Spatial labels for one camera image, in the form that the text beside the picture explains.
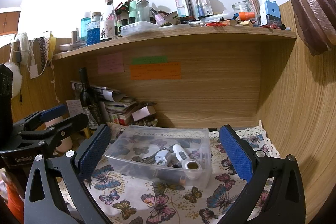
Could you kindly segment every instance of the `wine bottle label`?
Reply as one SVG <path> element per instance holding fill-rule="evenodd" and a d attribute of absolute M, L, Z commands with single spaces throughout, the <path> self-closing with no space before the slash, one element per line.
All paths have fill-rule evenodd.
<path fill-rule="evenodd" d="M 83 109 L 89 119 L 89 129 L 96 130 L 102 123 L 98 104 L 89 105 Z"/>
<path fill-rule="evenodd" d="M 114 20 L 103 20 L 100 22 L 100 39 L 114 36 Z"/>

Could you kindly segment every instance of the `pink sticky note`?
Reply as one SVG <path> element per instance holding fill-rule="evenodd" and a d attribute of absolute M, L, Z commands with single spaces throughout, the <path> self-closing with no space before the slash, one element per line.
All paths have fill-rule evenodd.
<path fill-rule="evenodd" d="M 124 72 L 124 62 L 122 52 L 98 56 L 97 62 L 98 62 L 98 74 L 100 75 Z"/>

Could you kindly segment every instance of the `clear plastic box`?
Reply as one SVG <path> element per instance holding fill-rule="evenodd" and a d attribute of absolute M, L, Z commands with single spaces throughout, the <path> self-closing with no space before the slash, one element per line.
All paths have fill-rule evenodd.
<path fill-rule="evenodd" d="M 122 26 L 120 34 L 122 37 L 129 37 L 142 32 L 155 32 L 159 30 L 159 26 L 147 21 L 138 21 L 132 24 Z"/>
<path fill-rule="evenodd" d="M 163 147 L 181 145 L 202 170 L 190 170 L 132 161 L 132 157 L 149 157 Z M 208 129 L 176 129 L 129 126 L 107 149 L 105 156 L 115 171 L 157 182 L 206 187 L 211 170 Z"/>

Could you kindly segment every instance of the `green spray bottle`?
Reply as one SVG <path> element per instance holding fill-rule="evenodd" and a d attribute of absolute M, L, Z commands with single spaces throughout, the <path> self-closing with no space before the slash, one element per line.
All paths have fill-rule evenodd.
<path fill-rule="evenodd" d="M 137 21 L 137 0 L 131 0 L 129 3 L 129 24 Z"/>

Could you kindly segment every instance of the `blue liquid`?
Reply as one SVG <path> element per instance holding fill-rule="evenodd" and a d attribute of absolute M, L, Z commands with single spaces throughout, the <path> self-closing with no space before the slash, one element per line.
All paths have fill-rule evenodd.
<path fill-rule="evenodd" d="M 100 28 L 87 30 L 87 44 L 93 45 L 100 42 Z"/>
<path fill-rule="evenodd" d="M 87 41 L 87 24 L 91 22 L 91 18 L 84 17 L 81 20 L 81 39 Z"/>

